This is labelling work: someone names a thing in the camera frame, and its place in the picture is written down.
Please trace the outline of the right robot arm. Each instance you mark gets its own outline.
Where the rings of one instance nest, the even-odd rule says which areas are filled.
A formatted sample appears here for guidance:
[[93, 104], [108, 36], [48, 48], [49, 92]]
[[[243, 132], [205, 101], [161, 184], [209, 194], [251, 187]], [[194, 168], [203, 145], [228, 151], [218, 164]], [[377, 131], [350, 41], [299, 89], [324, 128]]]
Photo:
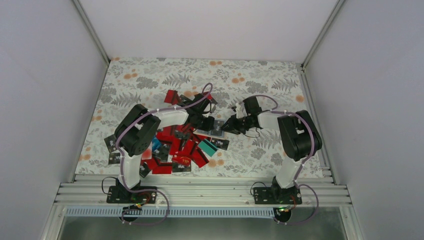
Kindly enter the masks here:
[[271, 198], [278, 204], [290, 197], [290, 190], [298, 187], [298, 177], [306, 161], [323, 146], [322, 138], [307, 110], [297, 112], [263, 110], [257, 95], [242, 100], [246, 115], [241, 117], [241, 107], [233, 107], [232, 115], [221, 127], [226, 133], [245, 134], [251, 128], [278, 130], [283, 150], [290, 160], [284, 161], [272, 180]]

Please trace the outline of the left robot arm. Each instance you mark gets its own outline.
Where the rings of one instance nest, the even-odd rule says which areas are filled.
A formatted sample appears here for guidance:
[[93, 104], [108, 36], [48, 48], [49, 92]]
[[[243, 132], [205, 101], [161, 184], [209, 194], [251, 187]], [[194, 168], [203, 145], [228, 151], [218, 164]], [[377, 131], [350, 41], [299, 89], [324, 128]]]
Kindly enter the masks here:
[[139, 197], [141, 156], [158, 129], [174, 125], [190, 125], [202, 131], [213, 129], [215, 119], [205, 116], [211, 103], [210, 95], [210, 92], [199, 93], [194, 100], [151, 110], [137, 104], [125, 116], [114, 132], [115, 146], [121, 155], [116, 186], [124, 201], [131, 203]]

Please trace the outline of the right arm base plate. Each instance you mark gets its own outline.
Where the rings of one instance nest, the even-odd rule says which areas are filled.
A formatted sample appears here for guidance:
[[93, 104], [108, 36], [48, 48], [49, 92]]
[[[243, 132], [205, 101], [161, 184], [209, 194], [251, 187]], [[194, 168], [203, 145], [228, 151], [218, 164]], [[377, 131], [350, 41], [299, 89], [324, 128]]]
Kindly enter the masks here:
[[254, 187], [252, 190], [256, 205], [300, 205], [303, 203], [300, 189], [279, 187]]

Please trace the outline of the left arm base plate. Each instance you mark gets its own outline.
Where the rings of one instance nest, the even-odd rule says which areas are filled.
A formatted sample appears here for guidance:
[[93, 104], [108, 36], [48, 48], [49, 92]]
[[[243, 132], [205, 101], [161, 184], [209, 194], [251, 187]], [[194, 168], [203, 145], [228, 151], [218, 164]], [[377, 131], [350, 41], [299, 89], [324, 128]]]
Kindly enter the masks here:
[[144, 192], [128, 192], [124, 188], [120, 188], [118, 186], [110, 186], [108, 190], [109, 196], [106, 198], [106, 202], [108, 204], [155, 204], [156, 203], [156, 192], [153, 190], [157, 190], [155, 186], [140, 186], [135, 188], [138, 190], [148, 190]]

